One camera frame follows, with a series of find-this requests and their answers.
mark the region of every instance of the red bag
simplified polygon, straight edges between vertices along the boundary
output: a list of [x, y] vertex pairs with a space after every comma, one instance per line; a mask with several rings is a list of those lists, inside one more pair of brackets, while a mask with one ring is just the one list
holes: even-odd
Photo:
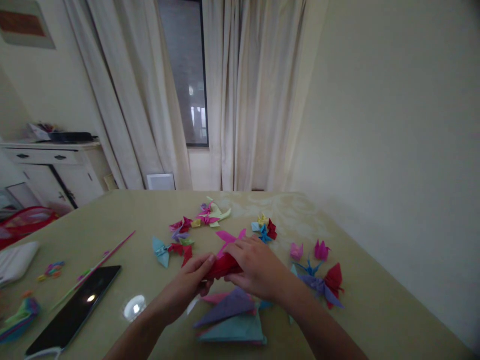
[[0, 251], [46, 227], [59, 216], [46, 207], [28, 207], [0, 224]]

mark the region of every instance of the cabinet door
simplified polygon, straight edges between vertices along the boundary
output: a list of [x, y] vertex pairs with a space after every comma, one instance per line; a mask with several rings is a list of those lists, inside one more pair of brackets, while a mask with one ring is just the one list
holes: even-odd
[[47, 165], [19, 165], [29, 185], [48, 208], [63, 216], [74, 210], [62, 187]]
[[79, 208], [103, 194], [99, 193], [97, 184], [86, 166], [55, 165], [55, 170]]

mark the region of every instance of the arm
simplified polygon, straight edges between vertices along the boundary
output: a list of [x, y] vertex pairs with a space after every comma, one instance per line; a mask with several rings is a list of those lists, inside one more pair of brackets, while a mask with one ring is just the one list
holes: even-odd
[[215, 255], [207, 253], [189, 260], [175, 279], [126, 329], [104, 360], [147, 359], [164, 329], [184, 313], [198, 294], [204, 297], [209, 293], [214, 281], [202, 280], [216, 259]]
[[317, 359], [367, 359], [310, 289], [260, 239], [244, 238], [229, 244], [225, 252], [244, 271], [228, 275], [225, 280], [284, 308], [300, 326]]

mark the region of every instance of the white cabinet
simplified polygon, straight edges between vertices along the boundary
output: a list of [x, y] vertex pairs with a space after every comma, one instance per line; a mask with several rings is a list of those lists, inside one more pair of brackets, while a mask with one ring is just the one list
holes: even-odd
[[108, 192], [104, 177], [111, 171], [98, 142], [5, 142], [0, 147], [23, 172], [42, 205], [61, 216]]

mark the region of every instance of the window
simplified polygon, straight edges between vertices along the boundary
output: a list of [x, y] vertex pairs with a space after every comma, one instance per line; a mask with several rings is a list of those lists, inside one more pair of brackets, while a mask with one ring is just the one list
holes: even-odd
[[181, 119], [189, 147], [208, 147], [207, 92], [200, 0], [158, 0]]

